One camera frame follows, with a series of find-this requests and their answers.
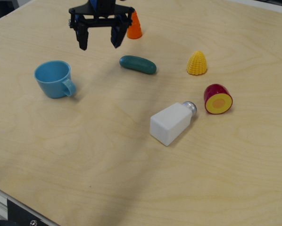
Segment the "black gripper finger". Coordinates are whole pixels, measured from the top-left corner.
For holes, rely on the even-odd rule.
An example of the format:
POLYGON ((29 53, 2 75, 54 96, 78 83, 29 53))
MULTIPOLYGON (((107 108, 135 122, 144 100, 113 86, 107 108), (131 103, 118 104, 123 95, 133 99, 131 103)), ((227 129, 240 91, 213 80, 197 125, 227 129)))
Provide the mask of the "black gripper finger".
POLYGON ((127 31, 128 20, 126 14, 115 16, 116 24, 111 29, 111 43, 114 48, 120 47, 127 31))
POLYGON ((85 26, 84 24, 78 24, 75 27, 75 32, 76 32, 76 39, 79 42, 79 47, 82 50, 87 49, 87 44, 88 44, 88 27, 85 26))

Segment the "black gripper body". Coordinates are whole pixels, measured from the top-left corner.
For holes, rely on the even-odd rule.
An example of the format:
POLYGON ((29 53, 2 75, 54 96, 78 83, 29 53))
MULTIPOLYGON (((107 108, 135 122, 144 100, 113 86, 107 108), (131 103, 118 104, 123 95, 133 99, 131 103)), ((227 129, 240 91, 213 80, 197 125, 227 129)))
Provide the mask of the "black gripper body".
POLYGON ((117 5, 115 0, 89 0, 69 9, 69 27, 77 29, 79 24, 90 27, 129 27, 134 8, 117 5))

